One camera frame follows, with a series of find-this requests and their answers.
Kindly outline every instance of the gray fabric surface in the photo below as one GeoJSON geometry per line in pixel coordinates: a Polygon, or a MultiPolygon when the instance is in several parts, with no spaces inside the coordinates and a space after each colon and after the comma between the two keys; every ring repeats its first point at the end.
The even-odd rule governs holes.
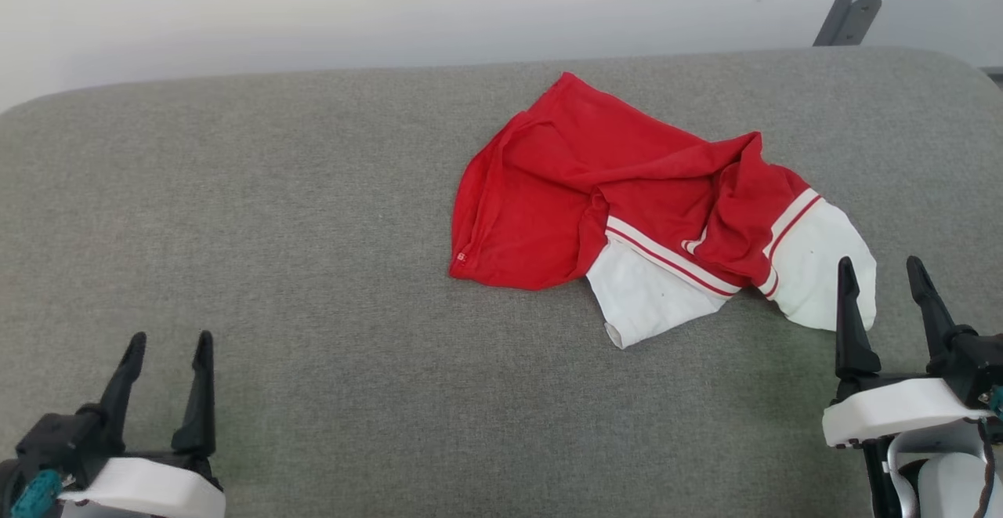
{"type": "Polygon", "coordinates": [[[907,255],[1003,319],[1003,95],[945,56],[815,48],[129,84],[0,116],[0,446],[149,334],[126,442],[180,425],[217,337],[229,516],[863,516],[825,447],[833,339],[745,291],[620,351],[587,283],[446,276],[466,162],[562,70],[767,160],[878,258],[872,341],[925,362],[907,255]]]}

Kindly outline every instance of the white background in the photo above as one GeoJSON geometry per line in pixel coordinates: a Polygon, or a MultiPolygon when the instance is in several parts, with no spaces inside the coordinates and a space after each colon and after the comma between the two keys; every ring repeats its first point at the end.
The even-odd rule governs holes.
{"type": "Polygon", "coordinates": [[[0,0],[0,109],[162,77],[809,46],[832,0],[0,0]]]}
{"type": "Polygon", "coordinates": [[[905,45],[1003,69],[1003,0],[883,0],[865,46],[905,45]]]}

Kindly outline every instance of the garment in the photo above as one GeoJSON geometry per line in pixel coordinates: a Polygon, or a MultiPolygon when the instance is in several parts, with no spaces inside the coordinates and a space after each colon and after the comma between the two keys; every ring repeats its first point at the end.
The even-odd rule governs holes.
{"type": "Polygon", "coordinates": [[[837,264],[849,255],[870,327],[867,245],[761,151],[759,133],[708,143],[565,73],[467,167],[449,274],[532,290],[586,276],[626,347],[746,286],[794,322],[834,329],[837,264]]]}

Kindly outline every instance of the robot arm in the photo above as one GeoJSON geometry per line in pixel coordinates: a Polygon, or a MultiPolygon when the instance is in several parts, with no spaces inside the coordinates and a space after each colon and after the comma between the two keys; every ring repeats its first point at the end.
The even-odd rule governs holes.
{"type": "Polygon", "coordinates": [[[864,452],[877,518],[1003,516],[992,444],[1003,405],[1003,336],[957,325],[923,263],[907,261],[923,311],[924,373],[882,374],[857,308],[850,258],[840,262],[837,396],[822,415],[825,442],[864,452]]]}
{"type": "Polygon", "coordinates": [[[223,518],[216,451],[213,336],[199,336],[185,420],[169,452],[126,452],[122,441],[146,335],[132,336],[96,404],[43,416],[0,463],[0,518],[223,518]]]}

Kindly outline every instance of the metal bracket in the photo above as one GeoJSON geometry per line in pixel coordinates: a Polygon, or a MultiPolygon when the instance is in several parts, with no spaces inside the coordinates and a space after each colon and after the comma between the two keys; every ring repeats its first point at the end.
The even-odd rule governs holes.
{"type": "Polygon", "coordinates": [[[850,4],[847,18],[832,37],[833,46],[859,46],[878,16],[881,0],[856,0],[850,4]]]}

